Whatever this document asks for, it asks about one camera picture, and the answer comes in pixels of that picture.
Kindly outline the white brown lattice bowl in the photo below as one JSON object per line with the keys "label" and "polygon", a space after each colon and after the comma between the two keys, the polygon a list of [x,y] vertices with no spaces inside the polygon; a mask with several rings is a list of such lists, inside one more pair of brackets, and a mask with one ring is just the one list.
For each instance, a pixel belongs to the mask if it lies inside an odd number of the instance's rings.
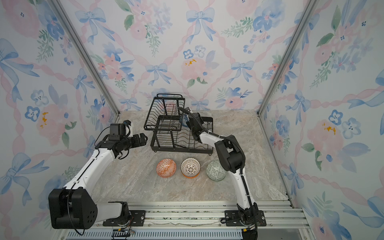
{"label": "white brown lattice bowl", "polygon": [[181,164],[182,174],[189,179],[199,175],[201,170],[200,162],[195,158],[187,158]]}

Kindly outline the green patterned bowl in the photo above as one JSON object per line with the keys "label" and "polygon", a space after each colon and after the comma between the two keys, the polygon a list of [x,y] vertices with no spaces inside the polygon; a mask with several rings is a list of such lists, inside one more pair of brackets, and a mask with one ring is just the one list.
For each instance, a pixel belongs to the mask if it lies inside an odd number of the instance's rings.
{"label": "green patterned bowl", "polygon": [[227,175],[227,171],[222,167],[219,160],[211,161],[206,168],[206,173],[208,178],[214,182],[222,181]]}

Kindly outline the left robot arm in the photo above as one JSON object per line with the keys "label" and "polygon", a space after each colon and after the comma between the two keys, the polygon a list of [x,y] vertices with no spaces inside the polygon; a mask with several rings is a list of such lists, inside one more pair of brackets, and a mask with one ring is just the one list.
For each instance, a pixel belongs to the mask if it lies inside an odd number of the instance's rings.
{"label": "left robot arm", "polygon": [[53,229],[90,229],[98,222],[112,222],[127,226],[133,217],[127,202],[97,204],[91,197],[93,189],[107,167],[115,160],[127,157],[130,149],[143,147],[148,137],[133,134],[129,120],[111,124],[109,133],[96,142],[95,150],[82,169],[64,187],[53,189],[49,196],[49,210]]}

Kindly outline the blue floral bowl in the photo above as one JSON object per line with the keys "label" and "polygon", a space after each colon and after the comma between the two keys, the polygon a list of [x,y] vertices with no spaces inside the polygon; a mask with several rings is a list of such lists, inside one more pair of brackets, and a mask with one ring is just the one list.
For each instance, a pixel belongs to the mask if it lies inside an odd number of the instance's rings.
{"label": "blue floral bowl", "polygon": [[183,114],[180,118],[180,122],[182,124],[183,127],[185,128],[189,128],[190,127],[190,123],[189,123],[189,117],[187,114]]}

